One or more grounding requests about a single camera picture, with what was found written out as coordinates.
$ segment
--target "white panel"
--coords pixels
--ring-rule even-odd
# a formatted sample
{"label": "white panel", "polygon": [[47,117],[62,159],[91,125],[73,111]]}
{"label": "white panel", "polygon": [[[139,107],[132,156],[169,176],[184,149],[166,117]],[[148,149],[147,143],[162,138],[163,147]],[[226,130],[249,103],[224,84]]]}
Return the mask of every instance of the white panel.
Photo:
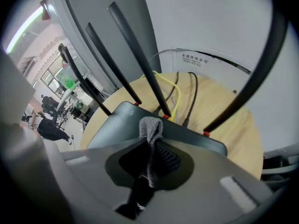
{"label": "white panel", "polygon": [[217,58],[192,51],[176,53],[176,71],[189,72],[207,76],[231,91],[239,92],[247,82],[249,75],[244,71]]}
{"label": "white panel", "polygon": [[[271,0],[146,0],[158,50],[202,48],[255,66],[270,27]],[[171,54],[160,56],[171,67]]]}

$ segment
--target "black antenna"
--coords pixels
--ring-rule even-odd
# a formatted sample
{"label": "black antenna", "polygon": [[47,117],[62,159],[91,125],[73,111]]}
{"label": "black antenna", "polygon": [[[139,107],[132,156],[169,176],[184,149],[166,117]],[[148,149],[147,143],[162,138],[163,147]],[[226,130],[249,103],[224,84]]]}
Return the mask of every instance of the black antenna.
{"label": "black antenna", "polygon": [[83,29],[81,28],[81,25],[79,24],[79,21],[75,15],[75,12],[73,10],[73,7],[71,6],[71,1],[70,0],[65,0],[65,3],[70,11],[71,17],[74,20],[74,23],[80,33],[80,35],[82,36],[84,42],[86,43],[88,49],[90,50],[91,54],[93,55],[94,59],[97,61],[97,63],[99,64],[99,66],[102,68],[102,70],[104,71],[104,73],[106,74],[106,76],[109,78],[109,80],[112,82],[112,84],[117,87],[116,83],[114,82],[114,80],[112,79],[112,77],[109,75],[109,73],[106,71],[105,67],[102,65],[100,59],[98,58],[98,56],[96,55],[95,51],[93,50],[92,45],[90,44],[90,42],[88,41]]}
{"label": "black antenna", "polygon": [[137,62],[139,63],[142,71],[145,74],[145,77],[147,78],[163,112],[168,117],[171,116],[171,113],[169,111],[169,108],[167,106],[167,103],[164,99],[164,96],[160,90],[160,87],[158,85],[158,82],[153,75],[153,72],[150,68],[150,64],[148,60],[145,57],[144,52],[142,51],[139,42],[137,41],[131,27],[129,26],[126,18],[122,14],[121,10],[117,6],[115,2],[113,2],[109,7],[108,11],[110,12],[111,16],[113,17],[114,21],[116,22],[119,30],[121,31],[122,35],[126,39],[129,47],[131,48]]}
{"label": "black antenna", "polygon": [[62,47],[62,51],[61,51],[68,64],[70,65],[71,69],[73,70],[73,72],[75,73],[77,79],[79,80],[79,82],[82,84],[82,86],[90,93],[90,95],[93,97],[93,99],[98,103],[99,107],[102,109],[102,111],[104,111],[104,113],[109,116],[111,114],[111,112],[106,108],[106,106],[104,106],[102,104],[102,102],[97,98],[97,96],[95,95],[95,93],[92,91],[92,89],[89,87],[89,85],[87,84],[87,82],[83,79],[83,77],[80,74],[80,71],[78,70],[78,68],[76,67],[69,50],[67,49],[67,47]]}
{"label": "black antenna", "polygon": [[138,105],[140,105],[142,103],[141,100],[136,95],[135,91],[132,89],[129,82],[126,80],[126,78],[124,77],[124,75],[122,74],[120,69],[115,64],[114,60],[108,53],[107,49],[105,48],[105,46],[102,43],[102,41],[100,40],[99,36],[93,29],[93,26],[91,25],[90,22],[87,24],[86,32],[89,35],[92,42],[94,43],[95,47],[98,49],[98,51],[100,52],[100,54],[102,55],[102,57],[104,58],[106,63],[108,64],[108,66],[110,67],[110,69],[117,76],[119,81],[122,83],[122,85],[125,87],[125,89],[129,92],[129,94],[132,96],[132,98],[138,103]]}
{"label": "black antenna", "polygon": [[268,39],[254,72],[234,101],[222,112],[222,114],[204,129],[206,135],[218,128],[237,112],[261,86],[271,71],[284,44],[287,27],[288,21],[273,4],[272,22]]}

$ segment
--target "round table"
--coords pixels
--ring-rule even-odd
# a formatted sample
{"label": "round table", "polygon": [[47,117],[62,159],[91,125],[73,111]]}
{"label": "round table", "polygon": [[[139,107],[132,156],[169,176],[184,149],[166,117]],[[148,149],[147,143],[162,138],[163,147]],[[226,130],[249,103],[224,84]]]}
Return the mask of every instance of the round table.
{"label": "round table", "polygon": [[[176,73],[161,74],[172,82],[176,80]],[[162,89],[164,97],[167,97],[172,89],[172,85],[160,79],[156,79]],[[154,111],[159,103],[145,77],[130,83],[142,101],[141,108]],[[182,124],[190,109],[194,91],[195,78],[188,73],[179,73],[178,86],[182,92],[182,99],[178,107],[175,122]],[[198,94],[195,101],[188,128],[198,133],[203,133],[203,129],[214,120],[235,98],[235,94],[226,87],[207,77],[198,76]],[[172,94],[172,100],[177,101],[178,93],[176,89]],[[172,110],[173,101],[169,99],[167,104]],[[108,99],[104,105],[113,112],[123,101],[135,103],[129,93],[121,88]],[[80,148],[87,148],[89,142],[95,136],[99,128],[107,119],[107,115],[98,108],[90,119],[80,143]],[[255,125],[250,111],[244,106],[223,125],[211,132],[211,138],[223,142],[228,149],[228,158],[259,179],[263,167],[263,148],[260,141],[259,131]]]}

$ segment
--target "person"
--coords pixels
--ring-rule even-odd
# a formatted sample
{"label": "person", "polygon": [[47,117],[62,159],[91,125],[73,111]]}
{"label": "person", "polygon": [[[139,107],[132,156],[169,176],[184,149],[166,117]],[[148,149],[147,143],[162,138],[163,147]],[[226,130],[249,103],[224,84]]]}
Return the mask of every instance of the person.
{"label": "person", "polygon": [[42,103],[49,104],[50,106],[53,106],[55,108],[57,108],[59,105],[59,103],[55,99],[53,99],[51,96],[42,95],[41,98],[42,98]]}
{"label": "person", "polygon": [[33,129],[45,139],[51,141],[63,139],[71,145],[72,139],[67,135],[67,133],[56,127],[56,125],[52,123],[52,120],[46,118],[44,115],[37,115],[31,105],[28,105],[24,114],[22,121],[27,122],[28,128]]}

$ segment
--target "fluorescent light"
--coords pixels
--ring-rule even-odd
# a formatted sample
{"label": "fluorescent light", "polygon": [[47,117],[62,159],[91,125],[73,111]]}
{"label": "fluorescent light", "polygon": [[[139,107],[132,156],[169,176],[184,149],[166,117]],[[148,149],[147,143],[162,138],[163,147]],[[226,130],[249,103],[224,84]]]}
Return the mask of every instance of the fluorescent light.
{"label": "fluorescent light", "polygon": [[15,33],[13,38],[11,39],[7,49],[6,53],[10,53],[11,50],[14,48],[14,45],[17,43],[20,36],[23,34],[23,32],[26,30],[26,28],[37,18],[41,13],[43,12],[43,7],[39,7],[33,14],[31,14],[30,17],[27,18],[27,20],[21,25],[19,30]]}
{"label": "fluorescent light", "polygon": [[34,88],[34,86],[36,85],[36,83],[37,83],[37,80],[34,82],[34,84],[33,84],[33,86],[32,86],[33,88]]}

